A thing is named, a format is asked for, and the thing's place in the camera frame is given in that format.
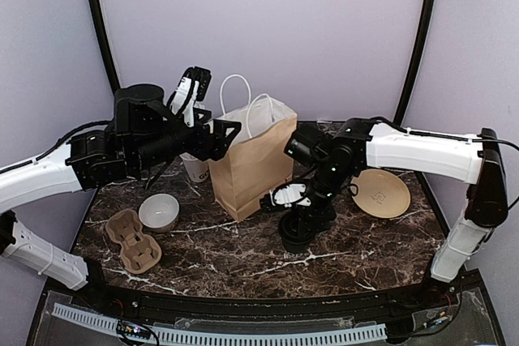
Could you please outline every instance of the white bowl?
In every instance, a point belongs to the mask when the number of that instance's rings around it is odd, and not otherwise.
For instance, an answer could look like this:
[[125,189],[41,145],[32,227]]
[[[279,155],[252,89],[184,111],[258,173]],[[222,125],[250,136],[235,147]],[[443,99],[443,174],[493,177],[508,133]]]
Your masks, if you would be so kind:
[[178,222],[180,205],[170,194],[150,196],[139,207],[141,223],[155,233],[165,233]]

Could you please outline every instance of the black base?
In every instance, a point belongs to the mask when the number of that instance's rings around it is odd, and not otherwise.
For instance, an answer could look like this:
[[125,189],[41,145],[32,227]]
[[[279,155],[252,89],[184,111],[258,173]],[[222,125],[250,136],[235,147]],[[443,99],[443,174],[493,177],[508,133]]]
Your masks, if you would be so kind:
[[[313,297],[298,299],[220,299],[203,297],[182,297],[162,293],[146,293],[128,288],[107,286],[107,293],[121,302],[113,304],[103,313],[119,318],[128,318],[132,322],[153,324],[155,322],[175,324],[180,318],[207,319],[212,321],[243,322],[284,322],[304,321],[326,318],[347,318],[353,316],[356,323],[376,321],[385,323],[393,334],[406,334],[413,328],[412,313],[421,310],[417,307],[405,308],[395,304],[395,296],[409,296],[417,292],[420,285],[393,288],[386,291],[354,293],[332,297]],[[464,274],[463,290],[479,288],[487,307],[493,330],[499,346],[505,346],[495,311],[485,288],[485,284],[477,270]],[[73,304],[90,306],[90,301],[78,296],[62,284],[49,279],[36,310],[31,334],[27,345],[31,345],[36,337],[47,291],[69,294],[74,298]],[[459,293],[459,286],[450,292],[451,298]]]
[[279,220],[277,230],[286,251],[301,254],[307,251],[308,245],[318,233],[329,230],[337,213],[332,205],[328,205],[319,214],[306,215],[304,207],[295,207]]

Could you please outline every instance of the purple wall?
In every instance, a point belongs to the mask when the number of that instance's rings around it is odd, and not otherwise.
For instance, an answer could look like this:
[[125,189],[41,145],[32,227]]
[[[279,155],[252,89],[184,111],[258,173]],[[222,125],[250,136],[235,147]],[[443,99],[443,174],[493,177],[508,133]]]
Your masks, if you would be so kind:
[[[242,73],[301,119],[391,117],[422,0],[102,0],[123,85],[172,91],[189,66],[212,70],[206,105]],[[229,82],[230,108],[246,104]]]
[[[111,93],[88,0],[0,0],[0,166],[34,156],[74,126],[111,118]],[[92,194],[16,209],[69,250]],[[0,258],[0,344],[25,344],[45,279]]]
[[[477,132],[494,128],[519,143],[519,0],[436,0],[407,126]],[[501,148],[508,198],[519,194],[519,154]],[[429,182],[450,223],[465,186],[444,177]],[[519,344],[519,206],[474,256],[508,344]]]

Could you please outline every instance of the cable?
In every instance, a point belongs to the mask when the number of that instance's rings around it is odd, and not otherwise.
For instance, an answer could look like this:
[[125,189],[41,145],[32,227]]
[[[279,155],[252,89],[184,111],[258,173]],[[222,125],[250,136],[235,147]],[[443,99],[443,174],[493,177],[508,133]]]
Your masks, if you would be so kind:
[[326,156],[326,157],[323,157],[323,158],[317,156],[317,154],[315,154],[315,150],[314,150],[313,147],[310,148],[310,155],[311,155],[311,158],[313,158],[314,160],[316,160],[320,164],[324,164],[330,158],[330,156]]
[[397,111],[395,112],[394,117],[394,122],[399,125],[404,119],[405,111],[407,110],[414,89],[416,76],[418,75],[423,49],[425,48],[427,40],[427,31],[429,30],[429,24],[431,23],[434,2],[435,0],[423,0],[418,30],[416,31],[416,38],[414,39],[413,53],[411,54],[409,68],[407,70],[407,75],[405,76],[404,86],[402,88]]
[[[90,308],[91,310],[97,312],[99,315],[103,315],[103,313],[101,313],[99,310],[96,310],[94,307],[92,307],[92,305],[90,303],[88,303],[88,301],[86,301],[82,296],[80,296],[79,294],[76,294],[75,295],[76,297],[78,297],[84,304],[87,305],[88,308]],[[122,301],[120,301],[119,299],[117,300],[114,300],[112,301],[113,303],[116,303],[119,307],[121,307],[121,312],[124,313],[124,304],[122,303]],[[149,326],[145,325],[145,324],[142,324],[142,323],[135,323],[135,322],[132,322],[131,320],[128,320],[128,319],[125,319],[123,318],[122,316],[118,316],[118,315],[108,315],[110,317],[113,317],[113,318],[116,318],[118,321],[120,322],[126,322],[126,323],[130,323],[130,324],[133,324],[135,326],[140,326],[142,327],[143,329],[149,331],[149,333],[152,335],[152,337],[155,339],[155,346],[161,346],[161,340],[159,339],[158,335],[156,334],[156,332],[154,330],[152,330]],[[123,339],[127,340],[127,341],[130,341],[130,342],[134,342],[133,340],[129,340],[128,338],[126,338],[126,336],[124,334],[122,334],[122,337]]]
[[454,316],[453,301],[448,294],[445,294],[445,298],[448,300],[448,309],[451,311],[451,316]]
[[399,126],[399,125],[397,125],[394,122],[391,122],[386,117],[370,117],[370,120],[385,123],[386,125],[392,127],[395,130],[400,131],[401,133],[405,133],[406,132],[406,130],[402,126]]
[[[148,331],[152,335],[152,337],[155,339],[155,346],[161,346],[161,340],[159,340],[158,335],[155,333],[154,330],[152,330],[150,327],[146,326],[145,324],[133,323],[132,321],[126,320],[126,319],[119,319],[119,322],[130,323],[131,325],[142,327],[144,330]],[[118,334],[118,335],[120,335],[121,338],[124,339],[124,343],[125,344],[128,344],[130,346],[134,346],[134,345],[137,345],[137,344],[146,344],[147,343],[147,342],[139,342],[139,341],[131,340],[124,333],[121,333],[121,334]]]
[[[184,72],[182,79],[184,79],[185,77],[189,77],[189,79],[190,79],[189,92],[187,93],[186,99],[182,103],[182,106],[175,114],[177,117],[180,117],[182,114],[184,114],[184,111],[185,111],[187,105],[189,104],[189,100],[193,97],[193,92],[195,91],[195,75],[193,75],[190,72],[190,69],[188,69],[188,70],[186,70],[186,72]],[[166,104],[166,107],[168,109],[171,109],[171,104],[173,103],[173,99],[175,98],[175,95],[177,95],[177,90],[174,90],[173,93],[169,96],[168,102]]]
[[144,186],[144,190],[149,190],[151,186],[159,179],[160,176],[164,174],[164,172],[169,168],[169,166],[173,163],[173,159],[167,160],[162,167],[159,169],[159,171],[153,176],[153,178],[150,180],[152,171],[148,171],[148,180],[146,181],[146,185]]
[[348,183],[348,185],[343,186],[343,187],[341,188],[341,190],[343,190],[343,188],[347,188],[347,189],[348,189],[348,192],[350,193],[350,196],[351,196],[352,198],[354,198],[355,196],[358,195],[358,185],[357,185],[357,184],[352,184],[352,183],[350,182],[350,183]]
[[[510,147],[513,147],[519,152],[519,146],[517,146],[515,143],[510,141],[505,141],[504,139],[473,139],[472,142],[478,142],[478,143],[501,143],[503,145],[507,145]],[[519,203],[519,195],[516,197],[516,199],[508,206],[508,210],[510,211],[517,203]]]
[[88,4],[90,5],[90,13],[92,14],[94,30],[96,31],[97,44],[99,45],[99,50],[101,51],[101,57],[103,59],[103,64],[105,65],[106,75],[108,76],[108,81],[110,87],[112,88],[112,92],[115,93],[118,89],[121,88],[121,84],[119,82],[118,73],[115,67],[114,56],[112,55],[112,51],[110,49],[105,21],[103,19],[103,11],[101,9],[101,0],[88,0]]
[[[440,318],[433,318],[432,320],[429,320],[427,322],[425,322],[422,326],[420,326],[419,328],[417,328],[416,330],[414,331],[411,331],[407,334],[388,334],[388,338],[389,339],[399,339],[399,338],[421,338],[421,337],[424,337],[424,336],[431,336],[431,335],[436,335],[436,334],[439,334],[440,332],[444,331],[447,327],[449,327],[451,325],[452,322],[454,322],[454,319],[457,318],[458,314],[460,313],[461,311],[461,305],[463,303],[463,285],[461,283],[461,276],[460,277],[460,281],[459,281],[459,289],[460,289],[460,300],[458,302],[458,306],[457,306],[457,310],[454,314],[452,314],[452,311],[451,311],[451,319],[446,323],[444,324],[439,330],[437,331],[434,331],[434,332],[428,332],[426,334],[419,334],[420,331],[423,331],[423,330],[426,330],[427,328],[430,328],[430,327],[424,327],[424,325],[428,325],[429,323],[433,323],[437,320],[439,320]],[[448,299],[449,301],[449,307],[452,309],[452,302],[450,301],[450,299]]]
[[146,184],[144,184],[144,190],[148,190],[149,183],[151,182],[151,180],[152,180],[152,169],[149,168],[148,169],[148,178],[146,179]]
[[36,157],[36,161],[42,160],[46,158],[50,153],[52,153],[54,150],[56,150],[58,147],[63,145],[72,135],[75,135],[76,133],[79,133],[80,131],[89,129],[90,127],[96,127],[96,126],[108,126],[111,121],[96,121],[96,122],[90,122],[85,123],[84,125],[81,125],[79,127],[76,127],[73,130],[70,130],[68,133],[63,135],[58,141],[52,146],[48,151],[45,153],[39,155]]
[[[50,153],[54,152],[58,147],[63,145],[70,137],[72,137],[72,135],[74,135],[82,130],[86,130],[90,127],[107,126],[110,124],[110,122],[111,121],[90,122],[90,123],[85,123],[84,125],[81,125],[79,127],[76,127],[74,130],[69,131],[68,133],[63,135],[60,139],[58,139],[58,141],[54,144],[54,146],[52,146],[49,150],[47,150],[43,154],[40,154],[38,157],[36,157],[35,160],[39,161],[39,160],[43,160],[44,158],[46,158]],[[18,168],[23,168],[24,166],[30,165],[32,163],[33,163],[32,160],[26,160],[24,162],[20,162],[19,164],[8,166],[7,168],[0,170],[0,174],[7,173],[7,172],[10,172],[11,170],[15,170]]]

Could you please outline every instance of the paper cup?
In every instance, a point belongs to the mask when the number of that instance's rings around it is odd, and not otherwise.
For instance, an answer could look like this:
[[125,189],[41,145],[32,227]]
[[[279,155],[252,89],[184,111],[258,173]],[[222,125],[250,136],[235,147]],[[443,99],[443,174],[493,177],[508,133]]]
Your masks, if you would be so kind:
[[187,175],[192,182],[203,182],[209,177],[209,164],[207,161],[200,161],[190,154],[180,155]]

